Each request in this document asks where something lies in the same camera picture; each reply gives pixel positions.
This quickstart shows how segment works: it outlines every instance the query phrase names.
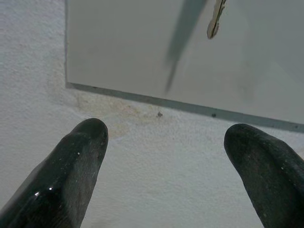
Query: whiteboard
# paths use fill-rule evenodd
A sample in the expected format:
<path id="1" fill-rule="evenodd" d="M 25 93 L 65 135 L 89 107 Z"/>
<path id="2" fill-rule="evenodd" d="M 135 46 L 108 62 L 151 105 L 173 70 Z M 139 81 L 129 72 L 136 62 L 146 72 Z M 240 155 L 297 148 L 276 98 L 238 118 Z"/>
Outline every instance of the whiteboard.
<path id="1" fill-rule="evenodd" d="M 304 124 L 303 2 L 68 1 L 67 81 Z"/>

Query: white textured wall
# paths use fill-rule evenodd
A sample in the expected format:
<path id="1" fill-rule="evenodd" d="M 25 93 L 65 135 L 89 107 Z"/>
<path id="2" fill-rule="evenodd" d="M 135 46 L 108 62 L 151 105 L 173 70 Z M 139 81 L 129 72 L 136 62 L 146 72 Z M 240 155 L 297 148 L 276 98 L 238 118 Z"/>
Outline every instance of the white textured wall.
<path id="1" fill-rule="evenodd" d="M 64 0 L 3 6 L 0 207 L 93 116 L 110 141 L 83 228 L 262 227 L 223 148 L 233 122 L 66 88 Z M 303 134 L 262 129 L 304 156 Z"/>

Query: stain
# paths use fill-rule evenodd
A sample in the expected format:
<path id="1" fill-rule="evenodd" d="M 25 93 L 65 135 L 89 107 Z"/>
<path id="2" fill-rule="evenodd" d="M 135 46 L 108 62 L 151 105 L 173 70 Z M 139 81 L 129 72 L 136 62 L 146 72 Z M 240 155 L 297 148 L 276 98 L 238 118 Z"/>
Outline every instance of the stain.
<path id="1" fill-rule="evenodd" d="M 161 112 L 158 112 L 158 113 L 157 113 L 157 117 L 159 117 L 159 118 L 162 117 L 162 113 L 161 113 Z"/>
<path id="2" fill-rule="evenodd" d="M 77 90 L 71 84 L 66 86 L 63 48 L 54 49 L 45 58 L 48 77 L 43 86 L 49 102 L 69 107 L 76 115 L 100 118 L 107 124 L 111 139 L 127 135 L 134 126 L 168 124 L 173 121 L 173 117 L 157 121 L 155 113 L 159 111 L 159 107 L 156 105 L 102 95 L 98 93 L 99 88 L 88 92 Z"/>

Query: key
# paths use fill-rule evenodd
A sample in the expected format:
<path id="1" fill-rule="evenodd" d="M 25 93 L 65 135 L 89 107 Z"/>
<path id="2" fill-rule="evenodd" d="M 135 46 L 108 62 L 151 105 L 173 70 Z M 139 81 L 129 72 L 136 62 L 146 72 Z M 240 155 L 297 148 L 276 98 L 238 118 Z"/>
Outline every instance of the key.
<path id="1" fill-rule="evenodd" d="M 214 6 L 214 11 L 213 11 L 213 16 L 208 25 L 208 29 L 207 29 L 208 39 L 214 38 L 214 36 L 218 32 L 219 18 L 223 12 L 223 9 L 225 8 L 225 3 L 226 3 L 226 0 L 216 0 L 215 6 Z"/>

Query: wall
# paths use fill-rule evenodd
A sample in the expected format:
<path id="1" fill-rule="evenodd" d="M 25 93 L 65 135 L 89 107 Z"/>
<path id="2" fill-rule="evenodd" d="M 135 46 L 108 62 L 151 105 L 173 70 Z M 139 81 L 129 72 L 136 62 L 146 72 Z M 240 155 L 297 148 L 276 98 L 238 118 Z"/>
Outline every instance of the wall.
<path id="1" fill-rule="evenodd" d="M 303 0 L 215 3 L 71 1 L 68 82 L 304 124 Z"/>
<path id="2" fill-rule="evenodd" d="M 93 116 L 108 125 L 110 141 L 83 228 L 262 227 L 223 148 L 234 121 L 66 86 L 64 1 L 8 0 L 2 9 L 0 207 L 65 134 Z M 261 129 L 304 156 L 302 133 Z"/>

